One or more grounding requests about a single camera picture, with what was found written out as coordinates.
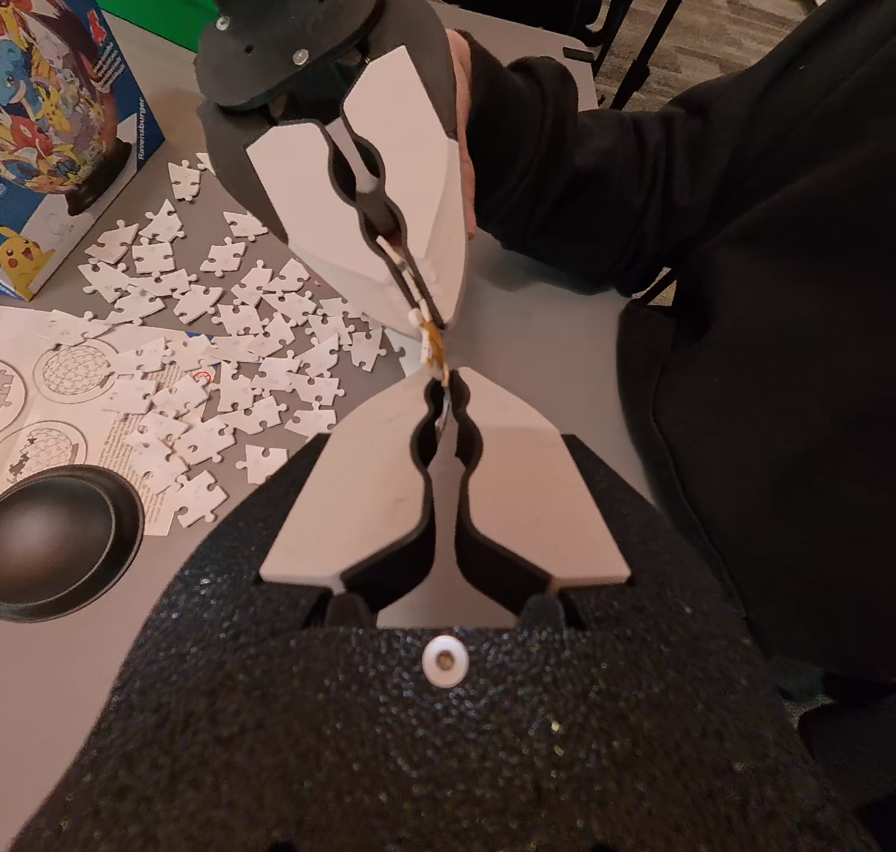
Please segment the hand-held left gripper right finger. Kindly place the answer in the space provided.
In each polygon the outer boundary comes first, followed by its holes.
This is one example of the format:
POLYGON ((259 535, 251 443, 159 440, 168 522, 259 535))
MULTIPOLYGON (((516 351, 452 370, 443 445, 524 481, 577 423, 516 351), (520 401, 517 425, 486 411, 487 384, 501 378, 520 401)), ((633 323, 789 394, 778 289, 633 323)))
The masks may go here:
POLYGON ((631 568, 559 430, 469 367, 454 371, 465 580, 521 615, 531 598, 626 583, 631 568))

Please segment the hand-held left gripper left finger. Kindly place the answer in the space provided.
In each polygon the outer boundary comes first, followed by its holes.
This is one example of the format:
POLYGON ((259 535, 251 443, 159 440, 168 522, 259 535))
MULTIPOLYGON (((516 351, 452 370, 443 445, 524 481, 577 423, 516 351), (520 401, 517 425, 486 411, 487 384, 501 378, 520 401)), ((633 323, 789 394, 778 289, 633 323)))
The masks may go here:
POLYGON ((372 612, 418 587, 434 562, 437 420, 427 370, 355 407, 325 440, 260 578, 353 593, 372 612))

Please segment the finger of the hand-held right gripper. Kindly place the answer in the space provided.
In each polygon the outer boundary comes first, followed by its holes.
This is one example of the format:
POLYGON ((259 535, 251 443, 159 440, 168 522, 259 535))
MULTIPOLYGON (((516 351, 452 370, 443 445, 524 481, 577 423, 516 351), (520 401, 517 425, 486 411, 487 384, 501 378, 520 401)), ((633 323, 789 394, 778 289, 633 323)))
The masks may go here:
POLYGON ((371 62, 342 103, 347 128, 383 166, 404 250, 442 327, 458 312, 468 235, 459 143, 442 127, 406 46, 371 62))
POLYGON ((334 143, 317 122, 271 126, 247 155, 287 234, 287 245, 351 306, 372 318, 414 307, 395 266, 366 231, 332 170, 334 143))

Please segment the curved assembled puzzle section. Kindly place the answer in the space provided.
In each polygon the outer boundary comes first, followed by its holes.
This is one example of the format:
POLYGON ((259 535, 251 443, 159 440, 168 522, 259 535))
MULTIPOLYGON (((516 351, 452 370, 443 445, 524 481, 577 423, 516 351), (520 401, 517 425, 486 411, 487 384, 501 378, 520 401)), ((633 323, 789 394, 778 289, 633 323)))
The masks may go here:
POLYGON ((399 283, 411 303, 411 308, 420 311, 424 321, 431 322, 438 331, 445 331, 446 324, 442 321, 439 313, 433 307, 433 302, 427 296, 428 291, 425 284, 421 285, 419 283, 420 277, 415 273, 409 258, 405 256, 400 248, 396 248, 382 235, 379 235, 375 242, 391 260, 399 276, 399 283))

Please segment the pile of white puzzle pieces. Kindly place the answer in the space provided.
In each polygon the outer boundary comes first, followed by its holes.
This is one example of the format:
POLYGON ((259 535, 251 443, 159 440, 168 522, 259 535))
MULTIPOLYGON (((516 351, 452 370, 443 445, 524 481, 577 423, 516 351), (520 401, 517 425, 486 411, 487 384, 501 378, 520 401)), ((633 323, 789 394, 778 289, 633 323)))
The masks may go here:
POLYGON ((199 160, 168 164, 75 257, 70 291, 42 318, 43 394, 75 404, 95 447, 144 500, 147 530, 213 521, 239 484, 260 487, 347 415, 358 380, 403 378, 418 355, 277 252, 261 224, 222 203, 199 160))

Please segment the pink and orange puzzle piece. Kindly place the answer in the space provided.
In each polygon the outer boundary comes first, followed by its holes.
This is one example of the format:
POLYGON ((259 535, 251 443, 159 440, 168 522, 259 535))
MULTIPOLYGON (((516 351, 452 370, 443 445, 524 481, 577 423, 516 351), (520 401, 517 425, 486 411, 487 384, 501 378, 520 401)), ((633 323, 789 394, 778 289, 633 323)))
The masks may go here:
POLYGON ((421 363, 428 368, 433 379, 438 381, 442 389, 441 411, 434 424, 436 440, 440 441, 449 421, 449 413, 452 406, 451 369, 445 352, 442 333, 434 321, 420 317, 419 327, 421 332, 421 363))

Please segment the person's right forearm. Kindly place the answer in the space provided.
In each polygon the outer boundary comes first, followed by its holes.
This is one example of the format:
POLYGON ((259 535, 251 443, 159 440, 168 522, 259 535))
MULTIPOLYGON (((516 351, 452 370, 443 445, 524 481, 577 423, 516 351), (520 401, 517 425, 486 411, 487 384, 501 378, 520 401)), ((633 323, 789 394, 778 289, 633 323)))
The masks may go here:
POLYGON ((705 217, 704 110, 581 110, 547 56, 502 64, 468 32, 476 228, 589 288, 624 296, 672 270, 705 217))

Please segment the blue puzzle box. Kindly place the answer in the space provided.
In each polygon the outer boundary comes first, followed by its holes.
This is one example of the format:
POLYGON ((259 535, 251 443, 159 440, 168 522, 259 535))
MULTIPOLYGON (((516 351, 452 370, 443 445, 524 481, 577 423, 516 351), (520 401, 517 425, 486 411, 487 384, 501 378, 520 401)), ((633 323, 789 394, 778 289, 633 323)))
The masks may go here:
POLYGON ((1 0, 1 287, 35 297, 164 141, 97 0, 1 0))

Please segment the black round puzzle stand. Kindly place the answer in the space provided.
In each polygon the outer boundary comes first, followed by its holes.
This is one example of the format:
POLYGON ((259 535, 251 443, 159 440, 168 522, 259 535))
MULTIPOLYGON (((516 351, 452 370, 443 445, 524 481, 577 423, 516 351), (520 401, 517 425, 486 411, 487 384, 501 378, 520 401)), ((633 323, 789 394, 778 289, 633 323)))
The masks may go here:
POLYGON ((107 468, 42 470, 1 496, 1 619, 48 622, 102 597, 131 567, 145 514, 107 468))

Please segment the person's right hand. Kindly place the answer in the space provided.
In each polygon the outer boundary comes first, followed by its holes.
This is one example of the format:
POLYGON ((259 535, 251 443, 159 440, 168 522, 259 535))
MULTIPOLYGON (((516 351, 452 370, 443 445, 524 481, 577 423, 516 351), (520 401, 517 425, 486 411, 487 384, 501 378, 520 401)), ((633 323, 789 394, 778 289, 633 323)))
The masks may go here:
POLYGON ((476 235, 476 178, 472 159, 469 155, 467 141, 467 128, 471 110, 471 52, 469 49, 469 41, 457 30, 446 29, 445 34, 449 43, 454 65, 457 139, 462 174, 465 228, 467 239, 472 240, 476 235))

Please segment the person's black sweatshirt torso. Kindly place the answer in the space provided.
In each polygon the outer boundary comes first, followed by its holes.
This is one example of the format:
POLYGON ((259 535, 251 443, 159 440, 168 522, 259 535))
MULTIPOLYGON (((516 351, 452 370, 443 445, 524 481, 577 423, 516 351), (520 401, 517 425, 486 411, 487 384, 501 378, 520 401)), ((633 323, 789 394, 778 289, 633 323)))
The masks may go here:
POLYGON ((799 732, 894 850, 894 0, 828 0, 762 60, 644 119, 706 169, 676 291, 623 310, 623 412, 676 528, 778 680, 832 696, 799 732))

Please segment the printed instruction sheet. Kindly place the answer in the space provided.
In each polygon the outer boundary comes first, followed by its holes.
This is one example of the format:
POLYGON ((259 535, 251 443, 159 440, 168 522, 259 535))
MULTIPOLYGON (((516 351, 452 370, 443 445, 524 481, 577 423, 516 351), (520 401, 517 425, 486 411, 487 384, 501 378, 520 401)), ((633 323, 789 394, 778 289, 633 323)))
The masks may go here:
POLYGON ((60 312, 2 308, 2 491, 49 468, 95 465, 137 491, 149 536, 213 522, 230 495, 216 477, 213 368, 195 333, 118 324, 61 342, 60 312))

